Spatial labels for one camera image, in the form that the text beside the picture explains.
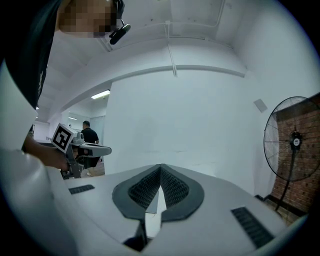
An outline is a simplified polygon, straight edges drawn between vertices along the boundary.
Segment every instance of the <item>dark clothing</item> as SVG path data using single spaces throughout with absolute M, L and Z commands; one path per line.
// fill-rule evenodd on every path
M 83 134 L 84 142 L 87 143 L 95 143 L 99 140 L 97 133 L 92 130 L 90 127 L 85 128 L 81 131 Z M 88 169 L 90 167 L 96 167 L 100 157 L 85 157 L 84 158 L 84 169 Z
M 5 62 L 12 79 L 34 109 L 46 78 L 61 1 L 11 1 L 7 8 L 14 18 L 4 26 Z
M 83 134 L 84 142 L 94 144 L 96 141 L 99 140 L 97 133 L 90 127 L 85 128 L 81 131 L 81 133 Z

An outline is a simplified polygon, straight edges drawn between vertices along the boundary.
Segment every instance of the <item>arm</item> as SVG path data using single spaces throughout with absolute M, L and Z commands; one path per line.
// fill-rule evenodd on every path
M 25 138 L 23 145 L 26 153 L 40 159 L 45 166 L 68 170 L 65 155 L 56 148 L 40 145 L 29 135 Z

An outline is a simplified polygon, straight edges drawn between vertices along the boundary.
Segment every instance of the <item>man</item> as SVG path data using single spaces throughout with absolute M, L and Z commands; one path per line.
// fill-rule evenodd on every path
M 3 22 L 4 59 L 12 79 L 36 109 L 55 31 L 78 37 L 105 36 L 117 29 L 124 4 L 122 0 L 6 1 L 3 9 L 12 14 Z M 61 152 L 38 144 L 29 135 L 22 149 L 45 166 L 68 169 Z
M 90 122 L 84 121 L 82 123 L 83 130 L 81 133 L 83 134 L 84 142 L 99 144 L 99 138 L 97 133 L 90 128 Z
M 90 128 L 90 122 L 84 121 L 82 123 L 83 130 L 81 133 L 83 134 L 84 142 L 99 144 L 99 138 L 97 133 Z M 89 172 L 86 174 L 88 176 L 95 176 L 94 167 L 96 167 L 100 157 L 88 157 L 84 159 L 84 169 L 88 169 Z

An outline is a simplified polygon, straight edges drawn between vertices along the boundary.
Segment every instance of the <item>fan guard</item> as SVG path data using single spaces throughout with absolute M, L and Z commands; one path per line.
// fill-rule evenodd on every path
M 282 101 L 270 115 L 263 137 L 271 170 L 286 181 L 300 181 L 320 166 L 320 108 L 305 97 Z

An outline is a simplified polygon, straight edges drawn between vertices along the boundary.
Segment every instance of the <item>black vent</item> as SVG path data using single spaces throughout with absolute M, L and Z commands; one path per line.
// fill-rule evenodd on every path
M 160 168 L 151 172 L 129 189 L 130 198 L 147 209 L 160 187 Z
M 180 203 L 189 193 L 186 183 L 164 169 L 161 171 L 161 187 L 167 208 Z
M 231 212 L 257 248 L 264 246 L 274 238 L 247 208 L 240 207 Z
M 71 195 L 73 195 L 73 194 L 85 192 L 88 190 L 93 190 L 94 188 L 95 187 L 92 185 L 84 185 L 84 186 L 77 186 L 77 187 L 69 188 L 69 191 L 70 191 Z

